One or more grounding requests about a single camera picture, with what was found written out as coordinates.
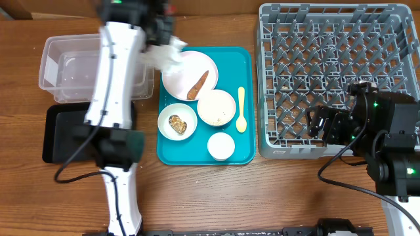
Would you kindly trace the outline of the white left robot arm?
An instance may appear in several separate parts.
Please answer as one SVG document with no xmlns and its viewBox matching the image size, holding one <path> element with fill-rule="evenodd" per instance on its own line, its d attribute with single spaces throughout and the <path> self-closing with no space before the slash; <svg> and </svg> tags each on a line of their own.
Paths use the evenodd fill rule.
<svg viewBox="0 0 420 236">
<path fill-rule="evenodd" d="M 132 93 L 137 59 L 173 42 L 174 20 L 167 1 L 103 1 L 98 14 L 100 58 L 93 98 L 84 124 L 74 136 L 82 140 L 73 160 L 88 150 L 106 186 L 110 222 L 107 235 L 140 235 L 136 171 L 144 136 L 133 130 Z"/>
</svg>

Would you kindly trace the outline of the yellow plastic spoon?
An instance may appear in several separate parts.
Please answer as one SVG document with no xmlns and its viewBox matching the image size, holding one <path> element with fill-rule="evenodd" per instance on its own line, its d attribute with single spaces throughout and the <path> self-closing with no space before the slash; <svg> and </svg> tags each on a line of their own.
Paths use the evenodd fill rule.
<svg viewBox="0 0 420 236">
<path fill-rule="evenodd" d="M 244 133 L 247 128 L 247 121 L 244 117 L 244 102 L 245 102 L 245 89 L 243 87 L 238 88 L 238 107 L 239 116 L 236 120 L 236 128 L 238 132 Z"/>
</svg>

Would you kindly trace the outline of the white bowl with food scraps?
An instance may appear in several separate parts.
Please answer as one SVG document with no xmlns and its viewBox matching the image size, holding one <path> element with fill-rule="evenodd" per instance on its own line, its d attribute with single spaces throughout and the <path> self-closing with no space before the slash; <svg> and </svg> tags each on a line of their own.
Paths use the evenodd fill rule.
<svg viewBox="0 0 420 236">
<path fill-rule="evenodd" d="M 197 125 L 196 112 L 190 106 L 181 103 L 165 107 L 157 120 L 160 133 L 173 141 L 189 138 L 196 130 Z"/>
</svg>

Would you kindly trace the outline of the white plastic cup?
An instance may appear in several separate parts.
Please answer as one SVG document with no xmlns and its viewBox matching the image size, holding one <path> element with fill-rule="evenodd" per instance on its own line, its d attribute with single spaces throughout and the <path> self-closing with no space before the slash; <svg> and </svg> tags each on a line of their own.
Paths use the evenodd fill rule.
<svg viewBox="0 0 420 236">
<path fill-rule="evenodd" d="M 234 139 L 227 133 L 218 132 L 213 134 L 207 143 L 207 149 L 216 161 L 229 159 L 235 151 Z"/>
</svg>

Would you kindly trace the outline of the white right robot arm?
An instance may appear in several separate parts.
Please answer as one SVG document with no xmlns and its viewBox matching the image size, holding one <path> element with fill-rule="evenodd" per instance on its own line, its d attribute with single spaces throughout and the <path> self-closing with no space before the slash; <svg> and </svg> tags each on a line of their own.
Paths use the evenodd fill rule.
<svg viewBox="0 0 420 236">
<path fill-rule="evenodd" d="M 390 235 L 418 235 L 419 152 L 415 150 L 415 127 L 419 102 L 407 94 L 379 90 L 367 81 L 350 84 L 347 92 L 354 99 L 348 110 L 328 106 L 305 110 L 308 135 L 342 147 L 318 171 L 318 178 L 380 199 Z M 375 191 L 322 176 L 326 167 L 347 150 L 363 158 Z"/>
</svg>

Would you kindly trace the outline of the pink round plate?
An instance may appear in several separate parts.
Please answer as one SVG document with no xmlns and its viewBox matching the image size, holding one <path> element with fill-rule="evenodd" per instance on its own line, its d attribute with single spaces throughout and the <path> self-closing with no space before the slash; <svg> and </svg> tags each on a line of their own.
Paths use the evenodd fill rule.
<svg viewBox="0 0 420 236">
<path fill-rule="evenodd" d="M 192 102 L 213 90 L 219 79 L 216 63 L 206 54 L 194 50 L 181 53 L 182 70 L 177 73 L 163 74 L 162 82 L 165 90 L 176 99 Z M 198 82 L 200 77 L 209 71 L 209 75 L 195 100 L 187 100 L 188 91 Z"/>
</svg>

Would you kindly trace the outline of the brown food scraps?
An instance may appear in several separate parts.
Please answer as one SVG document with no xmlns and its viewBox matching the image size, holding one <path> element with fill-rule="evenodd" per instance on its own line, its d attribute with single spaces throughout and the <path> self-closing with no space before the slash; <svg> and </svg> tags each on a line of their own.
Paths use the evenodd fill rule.
<svg viewBox="0 0 420 236">
<path fill-rule="evenodd" d="M 169 117 L 169 125 L 179 135 L 183 135 L 188 126 L 178 115 L 171 115 Z"/>
</svg>

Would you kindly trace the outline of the pink bowl with rice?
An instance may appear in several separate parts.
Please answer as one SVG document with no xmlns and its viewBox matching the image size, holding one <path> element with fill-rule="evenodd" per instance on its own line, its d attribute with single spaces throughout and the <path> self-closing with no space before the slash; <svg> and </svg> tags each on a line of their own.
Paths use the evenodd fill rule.
<svg viewBox="0 0 420 236">
<path fill-rule="evenodd" d="M 213 127 L 221 127 L 233 119 L 236 102 L 224 90 L 210 90 L 198 100 L 197 112 L 203 122 Z"/>
</svg>

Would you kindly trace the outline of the orange carrot piece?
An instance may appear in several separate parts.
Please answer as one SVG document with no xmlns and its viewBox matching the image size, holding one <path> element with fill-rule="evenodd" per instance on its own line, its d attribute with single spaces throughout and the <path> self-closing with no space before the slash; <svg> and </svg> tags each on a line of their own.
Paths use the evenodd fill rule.
<svg viewBox="0 0 420 236">
<path fill-rule="evenodd" d="M 204 85 L 207 77 L 209 75 L 209 71 L 207 70 L 198 80 L 198 82 L 188 91 L 187 93 L 187 100 L 195 100 L 200 92 L 202 86 Z"/>
</svg>

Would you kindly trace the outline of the white paper napkin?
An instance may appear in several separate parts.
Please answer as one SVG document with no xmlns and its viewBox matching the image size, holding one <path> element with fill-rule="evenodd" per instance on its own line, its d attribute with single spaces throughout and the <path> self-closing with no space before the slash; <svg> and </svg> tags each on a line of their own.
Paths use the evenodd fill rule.
<svg viewBox="0 0 420 236">
<path fill-rule="evenodd" d="M 182 49 L 188 43 L 171 36 L 168 45 L 148 45 L 140 51 L 138 60 L 153 66 L 164 74 L 177 73 L 182 70 Z"/>
</svg>

